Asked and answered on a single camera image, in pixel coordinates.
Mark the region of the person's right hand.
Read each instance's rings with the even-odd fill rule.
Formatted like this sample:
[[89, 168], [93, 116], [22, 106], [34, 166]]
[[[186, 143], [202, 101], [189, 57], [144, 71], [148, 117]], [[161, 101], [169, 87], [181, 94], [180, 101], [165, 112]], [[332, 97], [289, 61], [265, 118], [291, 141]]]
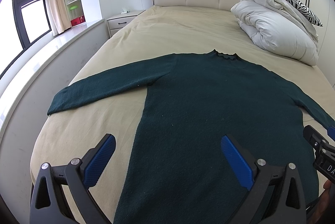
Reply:
[[318, 210], [323, 213], [330, 203], [330, 188], [332, 186], [332, 182], [327, 180], [324, 185], [324, 192], [321, 194], [320, 199], [318, 201]]

